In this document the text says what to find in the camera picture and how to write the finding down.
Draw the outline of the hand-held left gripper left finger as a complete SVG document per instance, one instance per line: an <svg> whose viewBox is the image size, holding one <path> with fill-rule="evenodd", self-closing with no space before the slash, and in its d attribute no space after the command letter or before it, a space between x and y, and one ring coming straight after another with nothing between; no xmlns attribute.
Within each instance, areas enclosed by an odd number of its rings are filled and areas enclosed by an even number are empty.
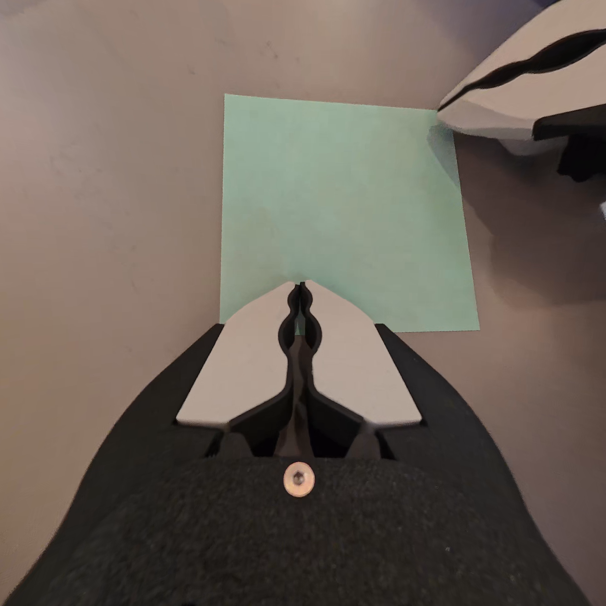
<svg viewBox="0 0 606 606"><path fill-rule="evenodd" d="M176 423L242 435L267 456L293 409L294 322L299 285L292 281L247 303L219 336L176 415Z"/></svg>

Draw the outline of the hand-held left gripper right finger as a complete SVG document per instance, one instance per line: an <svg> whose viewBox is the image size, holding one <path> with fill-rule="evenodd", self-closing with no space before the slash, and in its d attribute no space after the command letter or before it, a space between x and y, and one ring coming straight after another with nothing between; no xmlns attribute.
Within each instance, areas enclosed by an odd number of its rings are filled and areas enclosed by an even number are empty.
<svg viewBox="0 0 606 606"><path fill-rule="evenodd" d="M359 435L418 426L419 408L369 315L312 280L299 286L312 442L344 454Z"/></svg>

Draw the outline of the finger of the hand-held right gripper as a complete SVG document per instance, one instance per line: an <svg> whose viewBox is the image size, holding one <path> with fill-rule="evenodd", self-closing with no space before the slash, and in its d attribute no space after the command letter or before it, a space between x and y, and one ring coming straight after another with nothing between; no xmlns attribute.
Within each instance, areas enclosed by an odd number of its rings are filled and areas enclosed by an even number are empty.
<svg viewBox="0 0 606 606"><path fill-rule="evenodd" d="M498 140L516 156L605 139L605 41L561 40L498 67L445 99L437 119L454 132Z"/></svg>
<svg viewBox="0 0 606 606"><path fill-rule="evenodd" d="M461 83L497 87L522 76L554 72L605 45L605 1L559 1L522 26Z"/></svg>

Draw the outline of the green paper sheet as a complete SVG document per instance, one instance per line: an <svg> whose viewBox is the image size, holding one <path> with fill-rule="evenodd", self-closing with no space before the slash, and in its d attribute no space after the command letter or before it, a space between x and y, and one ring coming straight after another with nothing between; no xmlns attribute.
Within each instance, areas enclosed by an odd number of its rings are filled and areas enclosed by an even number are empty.
<svg viewBox="0 0 606 606"><path fill-rule="evenodd" d="M219 318L308 279L394 332L479 330L434 110L225 95Z"/></svg>

